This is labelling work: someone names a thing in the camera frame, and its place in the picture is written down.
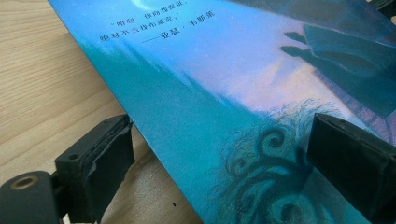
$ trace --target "book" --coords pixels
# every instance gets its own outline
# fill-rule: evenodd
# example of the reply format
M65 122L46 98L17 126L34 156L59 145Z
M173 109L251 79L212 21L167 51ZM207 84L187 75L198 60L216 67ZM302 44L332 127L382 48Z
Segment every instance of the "book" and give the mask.
M396 144L396 27L361 0L49 0L205 223L365 223L315 113Z

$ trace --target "blue book cover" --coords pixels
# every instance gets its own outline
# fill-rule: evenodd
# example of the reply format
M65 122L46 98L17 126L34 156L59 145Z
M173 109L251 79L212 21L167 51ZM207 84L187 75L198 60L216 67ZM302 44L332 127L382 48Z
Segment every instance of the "blue book cover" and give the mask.
M396 144L396 26L362 0L49 0L205 223L365 223L313 115Z

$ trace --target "illustrated cover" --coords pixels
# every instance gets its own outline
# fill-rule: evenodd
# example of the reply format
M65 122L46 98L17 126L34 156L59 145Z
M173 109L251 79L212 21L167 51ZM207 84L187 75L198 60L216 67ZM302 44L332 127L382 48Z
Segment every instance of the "illustrated cover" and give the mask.
M205 223L365 223L316 112L396 144L396 27L363 0L49 0Z

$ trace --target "wood grain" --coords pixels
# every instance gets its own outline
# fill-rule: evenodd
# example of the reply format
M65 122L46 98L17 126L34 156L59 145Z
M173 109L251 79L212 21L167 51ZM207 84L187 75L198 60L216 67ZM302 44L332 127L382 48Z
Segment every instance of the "wood grain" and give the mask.
M0 184L54 172L54 159L98 122L124 113L43 0L0 2ZM137 163L103 223L200 223L137 130Z

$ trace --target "wooden table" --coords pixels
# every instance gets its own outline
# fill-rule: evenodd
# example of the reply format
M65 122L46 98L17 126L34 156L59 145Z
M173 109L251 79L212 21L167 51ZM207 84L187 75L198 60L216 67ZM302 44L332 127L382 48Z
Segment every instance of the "wooden table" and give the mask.
M45 0L0 2L0 77L0 184L54 172L58 155L124 113ZM137 162L103 223L201 222L136 129L133 139Z

